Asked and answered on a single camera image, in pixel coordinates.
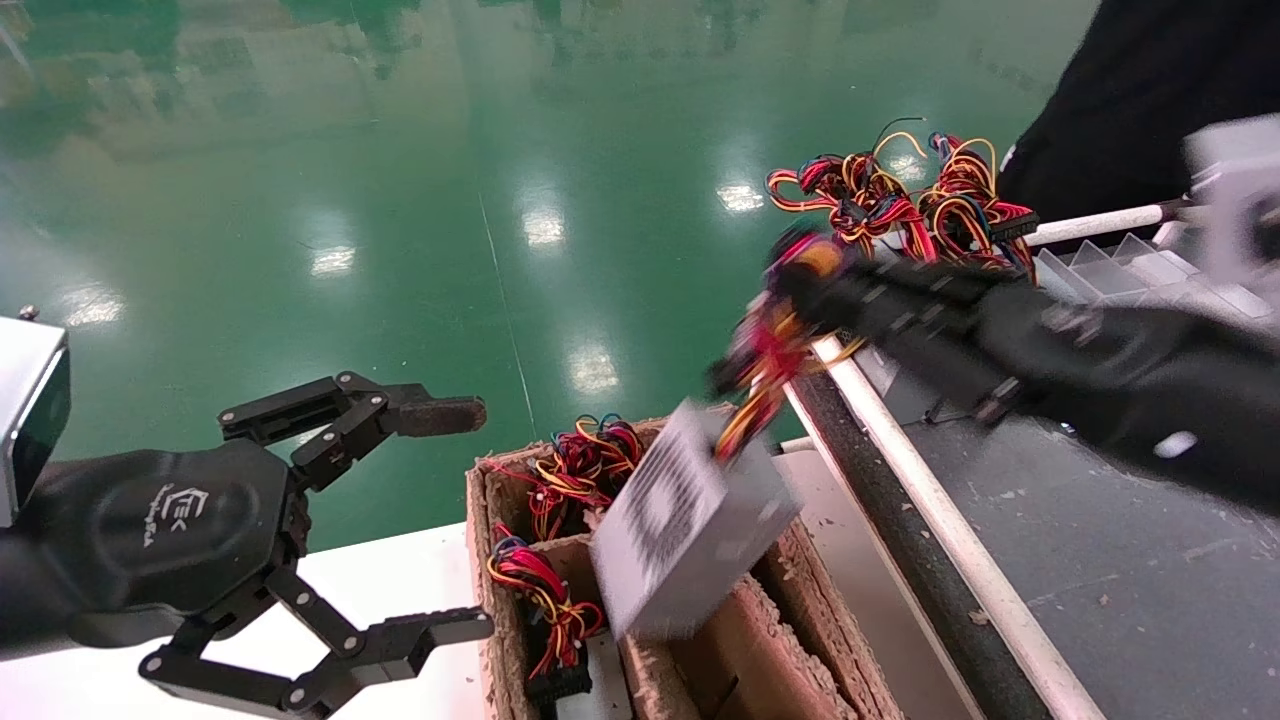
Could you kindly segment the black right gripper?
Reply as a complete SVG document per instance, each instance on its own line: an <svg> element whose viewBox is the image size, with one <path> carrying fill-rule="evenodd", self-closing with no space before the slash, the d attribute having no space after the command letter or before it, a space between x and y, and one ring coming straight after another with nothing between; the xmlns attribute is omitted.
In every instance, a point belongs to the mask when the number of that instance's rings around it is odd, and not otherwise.
<svg viewBox="0 0 1280 720"><path fill-rule="evenodd" d="M1193 405L1194 375L1219 351L1217 319L993 290L1011 283L1011 272L964 264L783 268L783 292L804 319L869 340L979 421L1039 416L1155 473L1203 470L1212 421ZM963 310L983 297L983 311Z"/></svg>

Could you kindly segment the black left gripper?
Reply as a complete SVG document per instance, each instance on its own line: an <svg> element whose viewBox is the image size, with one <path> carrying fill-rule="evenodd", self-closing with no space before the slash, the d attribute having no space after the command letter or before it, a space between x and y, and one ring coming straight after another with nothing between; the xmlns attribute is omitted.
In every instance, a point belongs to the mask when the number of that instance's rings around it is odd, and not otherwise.
<svg viewBox="0 0 1280 720"><path fill-rule="evenodd" d="M51 462L28 497L28 647L115 650L175 633L140 664L146 682L269 719L329 719L370 687L415 679L434 650L490 637L490 615L475 606L356 628L291 568L307 550L300 492L325 489L392 436L485 421L477 396L342 372L224 410L234 441L216 448ZM264 448L308 432L291 466ZM326 646L312 669L288 678L204 657L276 605Z"/></svg>

